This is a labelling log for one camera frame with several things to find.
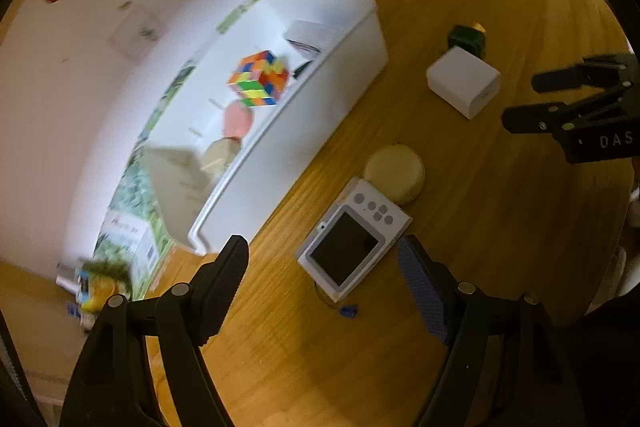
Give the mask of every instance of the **device screen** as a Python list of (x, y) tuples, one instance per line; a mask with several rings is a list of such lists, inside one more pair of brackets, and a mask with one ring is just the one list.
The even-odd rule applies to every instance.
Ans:
[(378, 244), (375, 237), (344, 212), (310, 256), (340, 286)]

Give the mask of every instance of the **white power adapter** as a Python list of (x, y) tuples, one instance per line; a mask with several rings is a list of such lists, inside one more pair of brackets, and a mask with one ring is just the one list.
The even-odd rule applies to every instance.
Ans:
[(429, 88), (471, 120), (500, 91), (500, 71), (457, 46), (427, 69)]

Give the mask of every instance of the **colorful puzzle cube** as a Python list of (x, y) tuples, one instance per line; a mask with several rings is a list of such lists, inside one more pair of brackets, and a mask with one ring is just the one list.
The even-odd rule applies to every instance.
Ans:
[(240, 64), (226, 81), (247, 107), (275, 105), (289, 78), (279, 58), (263, 51), (240, 60)]

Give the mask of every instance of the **wooden table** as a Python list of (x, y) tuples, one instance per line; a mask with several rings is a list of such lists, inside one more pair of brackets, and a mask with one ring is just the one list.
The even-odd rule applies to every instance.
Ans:
[[(366, 158), (402, 142), (426, 167), (409, 228), (459, 280), (489, 295), (536, 293), (557, 325), (582, 315), (618, 240), (632, 181), (628, 160), (571, 166), (550, 136), (512, 136), (508, 105), (540, 96), (537, 71), (626, 42), (602, 0), (376, 0), (386, 70), (319, 152), (251, 245), (251, 261), (221, 333), (204, 357), (238, 427), (410, 426), (445, 349), (427, 334), (390, 251), (351, 293), (347, 320), (293, 259), (308, 231)], [(429, 91), (424, 71), (454, 24), (479, 22), (500, 94), (467, 121)], [(188, 281), (198, 258), (175, 252), (156, 294)], [(156, 389), (179, 425), (151, 343)]]

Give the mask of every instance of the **white plastic bin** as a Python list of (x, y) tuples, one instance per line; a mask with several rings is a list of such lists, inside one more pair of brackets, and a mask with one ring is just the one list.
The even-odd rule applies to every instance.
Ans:
[[(254, 124), (213, 185), (199, 159), (222, 137), (226, 85), (241, 58), (271, 50), (293, 71), (306, 62), (282, 36), (294, 20), (338, 29), (276, 105), (254, 107)], [(374, 0), (261, 0), (222, 35), (170, 103), (145, 160), (168, 232), (198, 254), (232, 234), (254, 238), (294, 182), (386, 65)]]

